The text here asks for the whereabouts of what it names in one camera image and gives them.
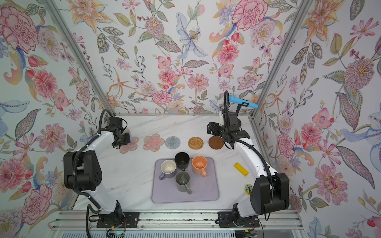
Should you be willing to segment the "grey round patterned coaster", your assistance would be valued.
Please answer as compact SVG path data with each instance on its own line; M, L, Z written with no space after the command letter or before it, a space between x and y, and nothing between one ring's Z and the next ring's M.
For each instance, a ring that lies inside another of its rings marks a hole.
M165 145L169 149L177 149L181 145L181 141L178 137L171 136L171 137L166 139Z

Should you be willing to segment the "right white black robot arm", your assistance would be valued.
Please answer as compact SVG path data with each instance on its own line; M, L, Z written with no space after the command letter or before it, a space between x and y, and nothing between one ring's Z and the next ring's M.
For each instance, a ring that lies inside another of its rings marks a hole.
M230 218L220 218L220 225L243 227L259 215L270 215L289 207L289 178L278 173L255 148L250 135L241 130L238 116L221 116L209 122L207 133L218 136L243 159L255 182L249 198L233 205Z

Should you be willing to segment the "pink flower coaster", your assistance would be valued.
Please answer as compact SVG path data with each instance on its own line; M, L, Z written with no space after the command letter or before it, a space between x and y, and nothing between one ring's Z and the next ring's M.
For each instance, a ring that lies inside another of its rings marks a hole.
M146 136L144 139L143 149L146 151L157 152L160 147L165 144L165 140L157 133L152 136Z
M131 143L128 144L128 145L121 146L121 148L119 149L119 152L121 154L126 154L126 153L128 153L130 151L137 150L137 148L138 148L138 142L139 142L139 138L138 137L135 137L135 136L132 137Z

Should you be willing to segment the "brown wooden round coaster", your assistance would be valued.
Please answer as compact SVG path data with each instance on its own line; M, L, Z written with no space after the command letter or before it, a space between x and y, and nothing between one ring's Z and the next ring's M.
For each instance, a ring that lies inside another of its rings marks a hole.
M224 147L224 141L221 137L212 136L208 141L208 145L214 150L219 150Z

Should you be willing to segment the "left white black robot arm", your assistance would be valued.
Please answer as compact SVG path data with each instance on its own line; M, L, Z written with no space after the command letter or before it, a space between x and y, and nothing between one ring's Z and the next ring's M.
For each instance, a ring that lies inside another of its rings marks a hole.
M68 152L63 157L64 186L76 194L89 199L93 213L101 222L115 226L125 218L120 203L114 199L102 184L102 170L98 161L106 149L120 149L131 142L126 133L125 120L111 117L109 125L92 137L82 148Z

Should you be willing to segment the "grey mug cream interior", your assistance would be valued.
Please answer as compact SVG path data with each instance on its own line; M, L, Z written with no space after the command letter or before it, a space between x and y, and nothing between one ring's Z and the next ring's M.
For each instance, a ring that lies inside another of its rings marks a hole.
M177 173L177 165L173 160L165 160L161 166L161 174L159 176L159 180L163 179L171 179L176 176Z

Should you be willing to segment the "orange mug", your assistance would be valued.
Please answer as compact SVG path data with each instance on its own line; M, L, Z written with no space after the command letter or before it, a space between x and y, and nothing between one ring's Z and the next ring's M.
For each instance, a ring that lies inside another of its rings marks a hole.
M206 168L208 165L208 161L205 157L195 156L195 157L193 157L191 164L192 164L192 171L195 174L201 175L204 178L207 177Z

